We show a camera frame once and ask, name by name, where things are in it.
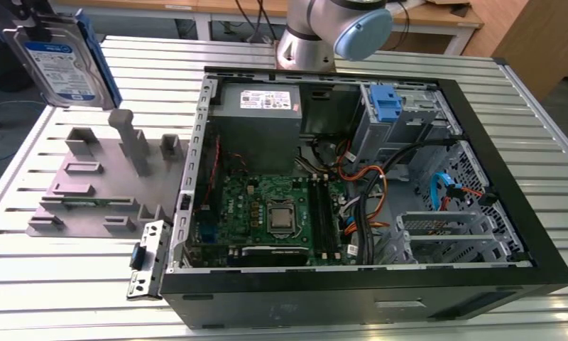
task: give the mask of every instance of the sticker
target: sticker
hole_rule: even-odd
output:
[[[25,48],[52,90],[67,99],[93,100],[96,96],[83,70],[76,67],[76,54],[72,47],[31,41],[25,43]]]
[[[179,6],[179,5],[164,5],[167,9],[183,9],[186,11],[191,11],[191,6]]]
[[[350,151],[344,152],[344,157],[348,158],[351,162],[356,161],[356,155],[354,155]]]
[[[288,91],[244,90],[240,94],[240,108],[291,110],[291,93]]]
[[[358,247],[355,245],[348,245],[348,255],[358,256]]]

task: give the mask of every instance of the expansion card bracket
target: expansion card bracket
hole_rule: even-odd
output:
[[[125,295],[128,301],[161,300],[159,290],[167,264],[171,230],[172,227],[164,220],[145,224],[141,241],[132,250],[132,276]]]

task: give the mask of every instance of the table leg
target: table leg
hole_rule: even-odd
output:
[[[212,40],[212,18],[210,13],[195,13],[194,19],[196,20],[198,39],[210,41]]]
[[[467,43],[472,37],[475,28],[472,27],[458,27],[456,35],[454,35],[448,47],[446,48],[446,55],[462,55],[466,49]]]

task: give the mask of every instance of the blue hard drive label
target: blue hard drive label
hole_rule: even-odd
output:
[[[63,98],[75,101],[93,100],[96,95],[80,69],[72,47],[29,41],[25,43],[25,48],[53,91]]]

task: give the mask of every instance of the slotted aluminum surface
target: slotted aluminum surface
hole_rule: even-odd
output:
[[[136,113],[133,124],[148,139],[166,133],[190,137],[206,65],[274,66],[267,45],[113,36],[103,51],[123,108]],[[518,92],[512,76],[487,58],[412,53],[378,53],[356,63],[338,60],[338,70],[459,81],[568,264],[568,146],[559,144],[564,138],[554,140],[551,119]],[[24,233],[67,153],[71,127],[89,126],[99,137],[116,137],[107,116],[96,109],[47,108],[0,181],[0,340],[226,335],[228,340],[568,340],[568,288],[470,321],[271,330],[191,331],[164,301],[127,302],[136,241],[32,239]]]

